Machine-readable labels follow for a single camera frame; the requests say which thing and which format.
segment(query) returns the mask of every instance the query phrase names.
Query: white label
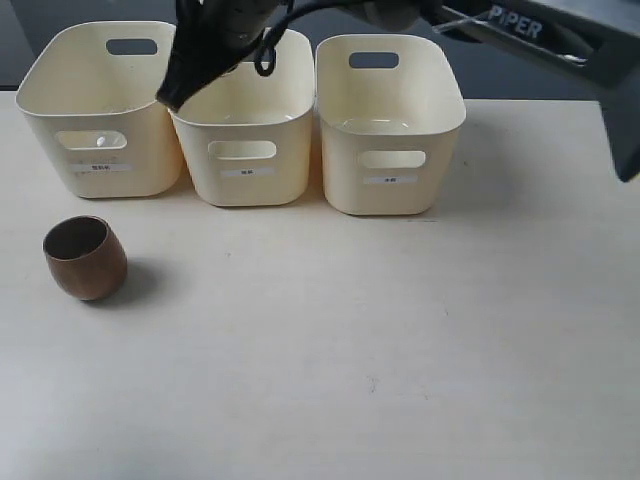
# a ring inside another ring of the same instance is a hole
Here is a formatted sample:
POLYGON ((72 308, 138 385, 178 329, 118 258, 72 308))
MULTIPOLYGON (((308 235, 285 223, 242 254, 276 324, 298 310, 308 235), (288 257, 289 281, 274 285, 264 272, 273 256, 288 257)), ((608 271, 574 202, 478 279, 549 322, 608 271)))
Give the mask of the white label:
POLYGON ((401 185, 418 183, 417 175, 405 175, 403 177, 369 177, 364 179, 365 185, 401 185))
POLYGON ((273 167, 263 168, 244 168, 242 170, 222 170, 220 175, 223 178, 231 177, 267 177, 269 175, 275 175, 276 169, 273 167))
POLYGON ((73 173, 129 172, 131 170, 133 170, 133 167, 126 163, 75 163, 71 165, 73 173))

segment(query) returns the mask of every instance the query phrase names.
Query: bin handle cutout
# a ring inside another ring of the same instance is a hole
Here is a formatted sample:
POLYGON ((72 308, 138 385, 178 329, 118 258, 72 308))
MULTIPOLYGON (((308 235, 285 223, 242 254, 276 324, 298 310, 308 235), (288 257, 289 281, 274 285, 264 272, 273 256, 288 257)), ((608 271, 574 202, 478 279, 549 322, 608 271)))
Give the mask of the bin handle cutout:
POLYGON ((269 160, 276 156, 276 144, 266 140, 211 142, 209 155, 217 160, 269 160))
POLYGON ((61 131, 56 140, 67 150, 122 150, 127 138, 113 130, 61 131))
POLYGON ((150 38, 113 38, 107 40, 107 51, 111 55, 155 55, 158 44, 150 38))
POLYGON ((349 66, 358 70, 393 70, 400 65, 400 57, 394 52, 355 52, 349 56, 349 66))
POLYGON ((369 169, 415 169, 427 163, 427 154, 421 151, 384 151, 376 150, 362 152, 359 155, 360 164, 369 169))

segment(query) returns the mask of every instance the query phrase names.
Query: white table surface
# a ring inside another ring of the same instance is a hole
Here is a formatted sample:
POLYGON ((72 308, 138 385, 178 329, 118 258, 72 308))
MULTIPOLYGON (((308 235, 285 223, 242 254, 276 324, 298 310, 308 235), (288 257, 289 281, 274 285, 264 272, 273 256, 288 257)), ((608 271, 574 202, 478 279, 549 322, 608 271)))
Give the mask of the white table surface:
POLYGON ((0 478, 640 478, 640 184, 593 103, 468 107, 437 207, 359 219, 317 155, 284 208, 75 198, 0 95, 0 478), (99 306, 41 252, 77 214, 99 306))

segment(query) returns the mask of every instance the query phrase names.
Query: black cable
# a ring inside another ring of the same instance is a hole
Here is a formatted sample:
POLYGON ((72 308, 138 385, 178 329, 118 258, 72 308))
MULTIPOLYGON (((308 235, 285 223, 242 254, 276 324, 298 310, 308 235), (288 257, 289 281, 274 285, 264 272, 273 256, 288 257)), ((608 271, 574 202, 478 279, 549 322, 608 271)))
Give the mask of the black cable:
POLYGON ((294 9, 295 0, 289 0, 287 4, 287 14, 267 32, 256 50, 256 56, 253 61, 256 72, 262 77, 268 77, 275 71, 277 61, 276 45, 282 40, 289 25, 300 17, 326 8, 362 5, 372 1, 374 0, 316 0, 294 9), (266 68, 262 65, 265 56, 268 56, 266 68))

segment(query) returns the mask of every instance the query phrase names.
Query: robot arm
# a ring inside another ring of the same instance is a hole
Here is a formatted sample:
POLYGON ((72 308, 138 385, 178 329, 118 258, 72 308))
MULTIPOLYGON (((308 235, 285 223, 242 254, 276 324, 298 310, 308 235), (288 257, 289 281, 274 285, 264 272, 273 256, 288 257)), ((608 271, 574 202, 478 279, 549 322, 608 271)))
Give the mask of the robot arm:
MULTIPOLYGON (((419 18, 458 40, 483 42, 586 83, 599 98, 640 64, 640 2, 630 0, 176 0, 178 28, 158 99, 178 110, 192 95, 255 54, 256 70, 276 67, 275 45, 289 23, 339 8, 387 31, 419 18), (287 14, 264 34, 281 4, 287 14)), ((640 145, 615 158, 618 176, 640 172, 640 145)))

